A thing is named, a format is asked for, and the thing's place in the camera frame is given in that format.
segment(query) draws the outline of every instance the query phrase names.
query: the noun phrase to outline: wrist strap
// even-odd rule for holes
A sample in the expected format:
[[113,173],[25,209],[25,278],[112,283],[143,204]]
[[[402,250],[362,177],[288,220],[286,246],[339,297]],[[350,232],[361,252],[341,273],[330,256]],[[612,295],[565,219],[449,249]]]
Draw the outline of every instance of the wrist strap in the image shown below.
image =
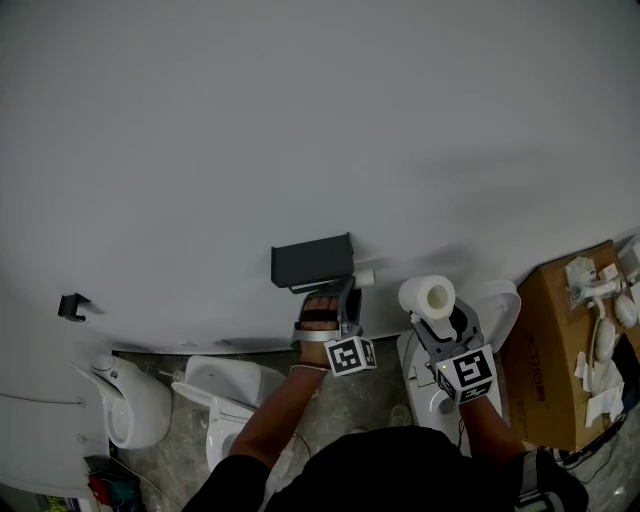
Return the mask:
[[289,373],[291,373],[296,368],[311,368],[312,370],[318,370],[320,372],[328,372],[331,370],[331,367],[326,364],[307,363],[305,361],[300,361],[299,363],[294,364],[291,368],[289,368]]

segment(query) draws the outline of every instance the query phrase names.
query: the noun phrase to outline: gray floor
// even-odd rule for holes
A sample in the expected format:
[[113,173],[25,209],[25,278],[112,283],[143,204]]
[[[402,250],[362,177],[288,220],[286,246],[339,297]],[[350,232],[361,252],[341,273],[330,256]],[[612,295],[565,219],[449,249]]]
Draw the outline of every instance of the gray floor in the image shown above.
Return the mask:
[[[354,428],[373,430],[385,427],[394,405],[408,405],[395,340],[376,342],[375,346],[380,364],[377,371],[340,379],[328,376],[319,395],[309,404],[298,431],[310,445],[312,453]],[[141,369],[150,363],[167,372],[184,370],[187,362],[187,358],[181,356],[121,354],[121,357],[135,362]],[[235,358],[254,361],[286,374],[289,366],[297,360],[297,355],[285,352]],[[167,385],[171,383],[170,377],[159,375],[158,378]],[[173,393],[173,399],[167,437],[148,449],[120,450],[118,457],[183,506],[209,476],[205,457],[208,411],[176,393]],[[639,433],[640,408],[636,408],[617,436],[572,470],[581,481],[589,482],[585,487],[589,492],[589,509],[592,512],[625,511],[640,493]],[[268,493],[287,485],[300,473],[308,458],[304,444],[294,439],[292,447],[285,450],[274,468],[267,484]],[[142,482],[141,489],[150,512],[178,510],[147,483]]]

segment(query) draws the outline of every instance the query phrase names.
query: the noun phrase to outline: brown cardboard box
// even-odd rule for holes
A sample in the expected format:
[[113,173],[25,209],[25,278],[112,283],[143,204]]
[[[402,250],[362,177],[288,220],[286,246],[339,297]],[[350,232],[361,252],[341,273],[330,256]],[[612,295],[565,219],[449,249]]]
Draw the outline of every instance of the brown cardboard box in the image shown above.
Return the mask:
[[[596,271],[611,263],[620,269],[612,242],[538,267],[520,285],[520,316],[502,347],[511,428],[531,443],[575,451],[609,426],[601,416],[584,425],[590,394],[574,377],[578,352],[589,354],[594,314],[586,306],[569,310],[564,267],[576,256],[592,258]],[[640,328],[624,329],[605,300],[607,317],[626,332],[640,354]]]

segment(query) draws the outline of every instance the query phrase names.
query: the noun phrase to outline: white toilet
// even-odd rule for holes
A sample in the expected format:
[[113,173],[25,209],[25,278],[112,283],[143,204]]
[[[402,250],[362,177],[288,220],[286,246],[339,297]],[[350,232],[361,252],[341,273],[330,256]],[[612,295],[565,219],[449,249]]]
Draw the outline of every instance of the white toilet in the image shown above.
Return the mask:
[[284,381],[284,375],[248,361],[192,356],[184,382],[174,382],[180,395],[209,408],[207,464],[224,459],[254,411]]
[[[458,297],[475,310],[485,343],[497,353],[520,313],[521,300],[515,285],[511,281],[489,281],[459,293]],[[450,400],[427,368],[430,356],[413,330],[400,335],[397,348],[414,421],[422,427],[443,432],[455,445],[460,442],[462,454],[470,455],[466,431],[460,433],[460,412],[457,407],[440,407],[441,403]],[[502,416],[499,387],[494,384],[487,396]]]
[[118,448],[146,448],[161,441],[171,422],[171,391],[135,364],[99,356],[91,372],[71,365],[100,391],[104,420]]

